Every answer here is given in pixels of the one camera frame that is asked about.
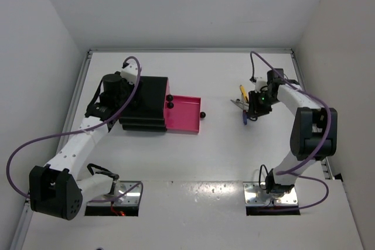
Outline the pink top drawer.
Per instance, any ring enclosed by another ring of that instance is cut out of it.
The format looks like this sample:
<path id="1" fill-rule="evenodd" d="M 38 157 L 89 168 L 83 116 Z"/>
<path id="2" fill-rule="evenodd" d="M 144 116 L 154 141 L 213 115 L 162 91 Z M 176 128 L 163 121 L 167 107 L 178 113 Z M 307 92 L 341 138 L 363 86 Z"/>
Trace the pink top drawer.
<path id="1" fill-rule="evenodd" d="M 167 102 L 173 101 L 173 95 L 171 94 L 171 91 L 170 91 L 169 80 L 167 80 L 167 82 L 166 82 L 165 98 L 166 98 Z"/>

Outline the black handled scissors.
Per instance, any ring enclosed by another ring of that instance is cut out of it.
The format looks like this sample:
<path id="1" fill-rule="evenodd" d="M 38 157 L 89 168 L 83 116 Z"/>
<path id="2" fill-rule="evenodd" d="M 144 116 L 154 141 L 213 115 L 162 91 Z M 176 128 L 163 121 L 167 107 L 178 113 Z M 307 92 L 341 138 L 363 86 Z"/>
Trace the black handled scissors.
<path id="1" fill-rule="evenodd" d="M 231 100 L 233 104 L 235 104 L 237 107 L 239 107 L 242 111 L 246 110 L 248 113 L 248 104 L 240 99 Z"/>

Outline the black drawer cabinet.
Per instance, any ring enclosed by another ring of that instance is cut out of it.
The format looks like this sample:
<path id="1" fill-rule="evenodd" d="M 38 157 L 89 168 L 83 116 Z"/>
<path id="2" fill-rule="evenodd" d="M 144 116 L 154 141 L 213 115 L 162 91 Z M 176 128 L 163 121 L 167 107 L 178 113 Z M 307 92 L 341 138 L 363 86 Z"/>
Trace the black drawer cabinet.
<path id="1" fill-rule="evenodd" d="M 166 132 L 164 108 L 168 78 L 141 76 L 135 97 L 120 115 L 125 131 Z"/>

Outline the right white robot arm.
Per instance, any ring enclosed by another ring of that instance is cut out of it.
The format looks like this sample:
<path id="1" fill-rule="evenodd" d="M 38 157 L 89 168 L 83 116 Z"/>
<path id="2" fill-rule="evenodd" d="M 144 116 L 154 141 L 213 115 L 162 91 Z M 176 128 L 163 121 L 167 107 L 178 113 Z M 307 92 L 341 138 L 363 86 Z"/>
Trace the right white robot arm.
<path id="1" fill-rule="evenodd" d="M 256 78 L 248 93 L 247 118 L 268 115 L 273 105 L 284 104 L 294 116 L 290 151 L 282 162 L 267 172 L 264 191 L 282 196 L 294 188 L 304 171 L 336 152 L 338 113 L 317 98 L 305 93 L 299 83 L 284 77 L 283 69 L 268 71 L 267 78 Z"/>

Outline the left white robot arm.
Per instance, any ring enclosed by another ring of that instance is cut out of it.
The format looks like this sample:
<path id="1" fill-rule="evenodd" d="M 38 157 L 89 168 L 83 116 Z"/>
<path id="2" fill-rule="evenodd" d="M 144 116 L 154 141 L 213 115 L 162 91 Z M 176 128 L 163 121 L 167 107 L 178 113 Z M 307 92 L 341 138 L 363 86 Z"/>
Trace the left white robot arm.
<path id="1" fill-rule="evenodd" d="M 77 176 L 99 141 L 109 133 L 112 116 L 129 98 L 131 87 L 120 73 L 106 74 L 87 107 L 78 133 L 44 166 L 29 173 L 32 211 L 72 220 L 87 203 L 115 203 L 127 194 L 120 192 L 119 175 L 97 165 L 89 165 L 90 177 Z"/>

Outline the pink bottom drawer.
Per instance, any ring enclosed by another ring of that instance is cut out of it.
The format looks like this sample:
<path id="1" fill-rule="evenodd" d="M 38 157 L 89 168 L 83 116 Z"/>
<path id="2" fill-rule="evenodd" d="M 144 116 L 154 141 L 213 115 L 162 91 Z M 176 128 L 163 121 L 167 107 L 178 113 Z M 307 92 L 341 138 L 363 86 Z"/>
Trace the pink bottom drawer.
<path id="1" fill-rule="evenodd" d="M 200 131 L 201 103 L 200 97 L 173 95 L 174 107 L 167 108 L 167 100 L 163 109 L 163 117 L 167 131 L 176 133 L 198 134 Z"/>

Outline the pink drawer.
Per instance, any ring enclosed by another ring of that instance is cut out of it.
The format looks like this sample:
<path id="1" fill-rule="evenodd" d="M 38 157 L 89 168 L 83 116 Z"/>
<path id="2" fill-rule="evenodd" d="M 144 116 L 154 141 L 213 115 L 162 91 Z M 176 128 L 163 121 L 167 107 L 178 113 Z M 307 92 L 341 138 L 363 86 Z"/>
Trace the pink drawer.
<path id="1" fill-rule="evenodd" d="M 167 131 L 176 133 L 198 134 L 200 131 L 201 103 L 200 97 L 173 95 L 174 107 L 167 108 L 167 100 L 163 109 L 163 117 Z"/>
<path id="2" fill-rule="evenodd" d="M 167 106 L 168 109 L 172 109 L 174 107 L 174 103 L 168 102 L 166 106 Z"/>
<path id="3" fill-rule="evenodd" d="M 166 98 L 167 102 L 173 101 L 173 95 L 171 94 L 171 91 L 170 91 L 169 80 L 167 80 L 167 82 L 166 82 L 165 98 Z"/>

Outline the blue handled screwdriver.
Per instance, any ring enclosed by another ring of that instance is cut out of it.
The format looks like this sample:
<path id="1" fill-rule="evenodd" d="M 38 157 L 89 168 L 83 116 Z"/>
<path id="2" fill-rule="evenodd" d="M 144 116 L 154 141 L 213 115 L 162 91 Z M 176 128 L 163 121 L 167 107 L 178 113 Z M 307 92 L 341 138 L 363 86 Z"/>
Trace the blue handled screwdriver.
<path id="1" fill-rule="evenodd" d="M 242 112 L 242 119 L 243 119 L 243 124 L 244 125 L 247 125 L 247 111 L 246 110 L 243 110 Z"/>

